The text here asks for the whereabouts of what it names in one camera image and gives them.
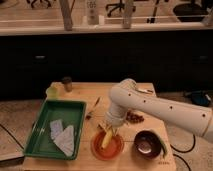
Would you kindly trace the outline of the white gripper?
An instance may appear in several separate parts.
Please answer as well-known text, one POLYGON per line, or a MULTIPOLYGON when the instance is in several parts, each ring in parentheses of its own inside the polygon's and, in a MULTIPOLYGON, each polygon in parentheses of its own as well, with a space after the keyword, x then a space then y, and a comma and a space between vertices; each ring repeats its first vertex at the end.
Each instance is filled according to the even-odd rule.
MULTIPOLYGON (((113 128, 113 135, 118 134, 118 128, 124 124, 125 115, 123 113, 112 114, 107 112, 105 115, 106 122, 111 125, 113 128)), ((102 123, 99 123, 97 126, 100 130, 106 130, 106 126, 102 123)))

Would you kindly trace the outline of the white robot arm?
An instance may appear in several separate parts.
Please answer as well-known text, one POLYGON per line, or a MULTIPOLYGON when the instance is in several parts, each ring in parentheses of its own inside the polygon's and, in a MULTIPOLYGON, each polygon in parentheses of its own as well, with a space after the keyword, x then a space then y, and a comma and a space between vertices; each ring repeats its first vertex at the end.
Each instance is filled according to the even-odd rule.
POLYGON ((125 122, 129 109, 138 110, 172 123, 213 143, 213 110, 142 93, 133 79, 115 84, 109 91, 110 105, 106 122, 118 128, 125 122))

